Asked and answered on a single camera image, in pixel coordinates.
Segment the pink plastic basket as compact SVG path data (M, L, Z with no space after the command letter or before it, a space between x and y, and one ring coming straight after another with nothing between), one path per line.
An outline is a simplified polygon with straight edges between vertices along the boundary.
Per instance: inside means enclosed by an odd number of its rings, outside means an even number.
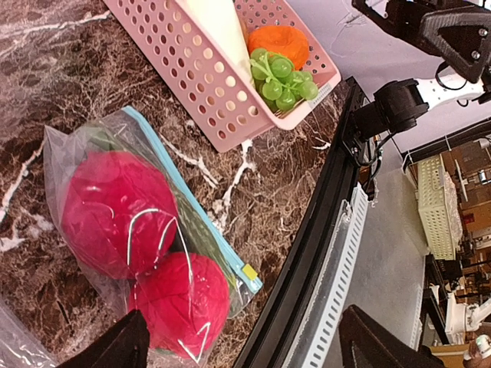
M308 26L286 1L233 1L248 32L292 26L309 43L304 70L319 87L315 100L273 113L178 1L107 1L105 4L144 53L215 149L224 153L271 128L292 130L341 81L341 74Z

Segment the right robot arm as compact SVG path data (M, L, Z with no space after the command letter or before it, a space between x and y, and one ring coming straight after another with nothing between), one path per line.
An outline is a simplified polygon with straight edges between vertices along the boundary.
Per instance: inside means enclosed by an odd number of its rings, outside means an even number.
M410 130L442 104L490 100L488 1L389 1L383 14L366 1L351 4L385 33L442 59L433 78L388 82L372 102L350 113L355 131L344 144L358 166L381 162L388 139L371 147L369 141L377 135Z

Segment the pink red fruit toy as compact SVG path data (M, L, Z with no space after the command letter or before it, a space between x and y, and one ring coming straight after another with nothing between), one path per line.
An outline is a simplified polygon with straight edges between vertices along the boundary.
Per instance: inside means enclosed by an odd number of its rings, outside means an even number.
M198 363L220 335L229 314L229 284L205 255L168 254L128 297L150 332L150 346Z

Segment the red apple toy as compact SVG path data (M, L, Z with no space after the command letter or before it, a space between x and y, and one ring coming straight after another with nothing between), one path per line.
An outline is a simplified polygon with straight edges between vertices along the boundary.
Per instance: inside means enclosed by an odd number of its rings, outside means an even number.
M160 170L132 153L92 151L68 183L61 227L79 261L109 278L133 279L169 251L177 219Z

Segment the white plastic crate background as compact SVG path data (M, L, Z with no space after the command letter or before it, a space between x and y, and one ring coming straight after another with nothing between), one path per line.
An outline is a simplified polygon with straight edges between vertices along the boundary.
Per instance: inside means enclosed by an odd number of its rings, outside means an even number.
M456 187L441 156L417 164L418 212L430 252L436 259L456 258L463 225Z

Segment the small green cucumber toy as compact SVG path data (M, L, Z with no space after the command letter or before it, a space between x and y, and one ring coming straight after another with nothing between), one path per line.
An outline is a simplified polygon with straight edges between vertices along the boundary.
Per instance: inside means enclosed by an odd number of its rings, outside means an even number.
M240 259L220 231L209 219L170 155L147 122L134 125L124 123L114 129L102 122L87 128L87 138L93 148L101 152L123 151L141 156L164 173L178 206L181 227L190 239L189 247L213 259L224 271L233 298L244 297L262 286L261 281L248 281L242 271L245 263Z

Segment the green grapes toy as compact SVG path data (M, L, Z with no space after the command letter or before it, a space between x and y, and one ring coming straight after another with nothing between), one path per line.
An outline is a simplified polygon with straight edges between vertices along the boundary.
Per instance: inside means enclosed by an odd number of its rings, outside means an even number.
M249 63L256 92L277 115L318 97L319 87L313 74L297 71L293 62L282 54L256 48L250 54Z

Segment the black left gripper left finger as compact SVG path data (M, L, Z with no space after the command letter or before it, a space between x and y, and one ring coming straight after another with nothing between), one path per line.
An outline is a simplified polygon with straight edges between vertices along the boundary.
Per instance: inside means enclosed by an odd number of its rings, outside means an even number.
M139 310L132 310L88 348L58 367L145 368L149 345L147 323Z

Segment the clear zip bag blue zipper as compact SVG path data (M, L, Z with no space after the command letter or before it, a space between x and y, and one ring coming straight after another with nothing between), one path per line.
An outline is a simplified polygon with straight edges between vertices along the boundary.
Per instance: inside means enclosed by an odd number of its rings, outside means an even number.
M262 288L255 269L134 108L44 138L48 208L85 277L115 313L141 314L166 366L204 367Z

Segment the white radish toy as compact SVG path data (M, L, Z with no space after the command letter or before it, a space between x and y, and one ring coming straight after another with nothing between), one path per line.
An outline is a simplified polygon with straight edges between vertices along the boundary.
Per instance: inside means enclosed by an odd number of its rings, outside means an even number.
M218 46L240 78L253 85L249 52L233 1L178 1L208 39Z

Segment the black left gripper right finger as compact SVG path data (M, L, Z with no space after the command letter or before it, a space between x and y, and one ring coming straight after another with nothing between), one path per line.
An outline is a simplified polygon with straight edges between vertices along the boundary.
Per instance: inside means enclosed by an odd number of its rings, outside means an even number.
M442 367L431 353L416 351L358 306L350 305L338 326L344 367Z

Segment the black front rail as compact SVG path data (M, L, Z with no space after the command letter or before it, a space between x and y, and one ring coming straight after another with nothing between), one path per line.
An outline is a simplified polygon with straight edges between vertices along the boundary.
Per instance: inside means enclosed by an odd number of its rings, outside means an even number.
M342 106L331 148L325 155L314 193L295 241L259 319L236 359L236 367L279 367L293 343L330 241L343 200L351 199L359 167L343 143L350 112L365 97L354 77L342 82L347 96Z

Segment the orange carrot toy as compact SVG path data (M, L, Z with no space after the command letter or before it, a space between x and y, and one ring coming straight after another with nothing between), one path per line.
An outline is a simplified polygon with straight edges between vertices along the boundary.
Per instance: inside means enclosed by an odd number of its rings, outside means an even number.
M302 69L309 57L309 43L306 35L292 26L268 25L254 30L248 38L248 51L257 48L287 57L294 69Z

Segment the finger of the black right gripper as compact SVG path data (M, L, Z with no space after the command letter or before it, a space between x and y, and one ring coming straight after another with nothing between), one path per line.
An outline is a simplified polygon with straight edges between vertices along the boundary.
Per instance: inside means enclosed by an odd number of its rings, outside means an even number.
M425 14L420 36L461 77L476 83L490 65L490 11L445 9Z

